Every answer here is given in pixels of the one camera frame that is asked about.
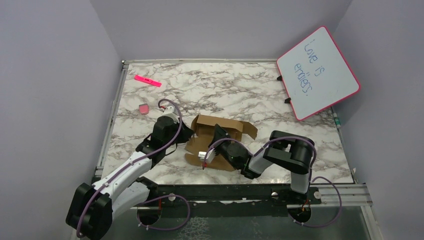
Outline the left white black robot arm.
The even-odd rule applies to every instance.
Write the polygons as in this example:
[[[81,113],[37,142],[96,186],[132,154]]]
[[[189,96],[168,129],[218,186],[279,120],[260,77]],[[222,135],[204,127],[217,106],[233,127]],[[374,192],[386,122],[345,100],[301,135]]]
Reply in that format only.
[[[138,204],[155,203],[156,184],[139,177],[166,156],[168,147],[186,143],[193,133],[175,113],[159,117],[152,133],[123,165],[91,185],[82,183],[77,187],[65,222],[79,238],[99,240],[123,212]]]

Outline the pink eraser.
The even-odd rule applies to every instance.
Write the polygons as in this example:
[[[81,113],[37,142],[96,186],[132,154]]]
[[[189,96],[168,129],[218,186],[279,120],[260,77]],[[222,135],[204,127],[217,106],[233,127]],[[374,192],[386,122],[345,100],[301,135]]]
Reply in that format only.
[[[150,111],[150,108],[149,108],[149,105],[147,103],[144,103],[144,104],[140,104],[138,106],[138,110],[139,110],[139,113],[141,115],[147,115]]]

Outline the green capped marker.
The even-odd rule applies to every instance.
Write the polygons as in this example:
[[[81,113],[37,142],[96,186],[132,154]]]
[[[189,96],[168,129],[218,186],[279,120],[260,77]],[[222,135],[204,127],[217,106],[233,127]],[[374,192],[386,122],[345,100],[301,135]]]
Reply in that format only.
[[[336,128],[339,129],[341,127],[341,123],[340,123],[338,115],[335,112],[333,113],[333,120],[334,120]]]

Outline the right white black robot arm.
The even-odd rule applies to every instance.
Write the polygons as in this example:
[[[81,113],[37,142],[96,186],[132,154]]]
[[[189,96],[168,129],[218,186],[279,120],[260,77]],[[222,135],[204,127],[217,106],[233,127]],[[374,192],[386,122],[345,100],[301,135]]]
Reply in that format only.
[[[208,150],[200,152],[202,167],[221,155],[226,162],[248,179],[256,179],[272,165],[290,171],[289,199],[300,204],[309,196],[312,165],[317,157],[315,143],[310,138],[274,130],[256,153],[251,153],[241,142],[230,138],[218,124]]]

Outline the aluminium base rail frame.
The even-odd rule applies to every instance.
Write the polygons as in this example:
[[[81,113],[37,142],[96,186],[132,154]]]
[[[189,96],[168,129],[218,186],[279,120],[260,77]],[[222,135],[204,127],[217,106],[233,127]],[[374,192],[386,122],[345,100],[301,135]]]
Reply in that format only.
[[[156,201],[122,213],[133,211],[134,226],[144,233],[171,233],[172,228],[161,227],[168,218],[181,219],[176,226],[180,231],[194,220],[212,218],[219,221],[219,231],[224,233],[231,223],[246,217],[269,216],[268,231],[281,230],[278,220],[283,219],[288,220],[290,231],[301,235],[327,226],[338,228],[347,207],[364,209],[373,204],[366,185],[353,181],[333,113],[327,109],[297,120],[284,103],[288,95],[277,80],[280,72],[275,63],[136,61],[126,63],[122,72],[125,79],[105,140],[101,179],[130,158],[164,114],[180,116],[190,129],[198,115],[249,122],[257,128],[256,139],[244,134],[240,142],[253,154],[269,141],[273,131],[307,137],[316,148],[309,190],[303,198],[290,189],[290,171],[278,165],[249,179],[221,155],[206,167],[191,165],[185,159],[189,141],[173,144],[155,167],[138,178],[155,183],[151,197]],[[135,75],[162,85],[139,82]],[[139,113],[141,104],[148,104],[147,115]]]

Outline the pink highlighter marker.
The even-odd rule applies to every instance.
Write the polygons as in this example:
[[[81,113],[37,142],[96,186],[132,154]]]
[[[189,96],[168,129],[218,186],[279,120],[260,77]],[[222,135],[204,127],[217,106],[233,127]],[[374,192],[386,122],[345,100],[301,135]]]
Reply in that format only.
[[[150,79],[150,78],[147,78],[147,77],[144,77],[144,76],[140,76],[140,75],[137,75],[137,74],[134,76],[134,79],[136,81],[139,81],[141,83],[145,83],[145,84],[148,84],[148,85],[151,85],[151,86],[154,86],[154,87],[159,88],[159,87],[162,86],[161,82],[158,82],[158,81],[155,81],[153,79]]]

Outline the brown cardboard box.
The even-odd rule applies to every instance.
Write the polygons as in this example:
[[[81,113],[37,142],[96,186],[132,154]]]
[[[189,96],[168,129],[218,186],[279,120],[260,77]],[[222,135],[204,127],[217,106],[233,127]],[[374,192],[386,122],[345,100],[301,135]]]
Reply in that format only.
[[[199,114],[191,123],[195,136],[185,147],[188,153],[184,157],[188,164],[200,167],[203,160],[198,157],[199,152],[207,151],[212,143],[221,138],[215,133],[215,125],[225,130],[224,138],[235,139],[239,142],[243,135],[256,139],[258,134],[258,129],[250,122]]]

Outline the pink framed whiteboard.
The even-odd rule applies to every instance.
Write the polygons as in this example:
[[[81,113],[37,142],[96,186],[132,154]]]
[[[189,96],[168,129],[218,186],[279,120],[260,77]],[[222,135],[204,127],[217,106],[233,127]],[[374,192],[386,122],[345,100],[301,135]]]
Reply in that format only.
[[[324,25],[280,56],[276,65],[298,121],[361,89],[352,68]]]

